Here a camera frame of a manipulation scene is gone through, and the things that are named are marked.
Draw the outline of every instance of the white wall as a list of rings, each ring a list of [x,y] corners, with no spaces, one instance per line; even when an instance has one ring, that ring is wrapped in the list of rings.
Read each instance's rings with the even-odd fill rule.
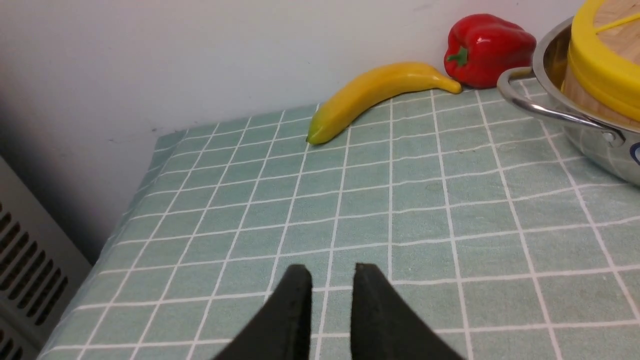
[[[470,13],[539,38],[581,3],[0,0],[0,136],[92,258],[158,134],[321,101],[384,63],[442,68]]]

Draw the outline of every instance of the yellow banana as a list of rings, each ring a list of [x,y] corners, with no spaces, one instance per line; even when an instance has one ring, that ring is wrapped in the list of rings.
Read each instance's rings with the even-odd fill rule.
[[[458,94],[460,84],[434,67],[419,62],[394,63],[359,75],[316,112],[307,142],[326,143],[345,130],[366,109],[405,92],[441,88]]]

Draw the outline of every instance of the radiator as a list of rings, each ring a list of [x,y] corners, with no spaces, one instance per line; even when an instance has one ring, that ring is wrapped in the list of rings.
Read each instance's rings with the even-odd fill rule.
[[[0,360],[35,359],[90,270],[0,158]]]

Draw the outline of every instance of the yellow lid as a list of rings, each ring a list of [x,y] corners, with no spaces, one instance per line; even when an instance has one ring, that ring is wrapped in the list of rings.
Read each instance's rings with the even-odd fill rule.
[[[573,18],[568,64],[594,98],[640,121],[640,0],[587,0]]]

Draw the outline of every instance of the bell pepper stem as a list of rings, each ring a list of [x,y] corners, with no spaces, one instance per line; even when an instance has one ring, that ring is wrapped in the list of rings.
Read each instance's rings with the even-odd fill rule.
[[[457,54],[449,55],[449,57],[447,57],[447,61],[457,61],[458,66],[464,66],[465,64],[467,64],[468,54],[469,51],[467,50],[467,48],[461,46]]]

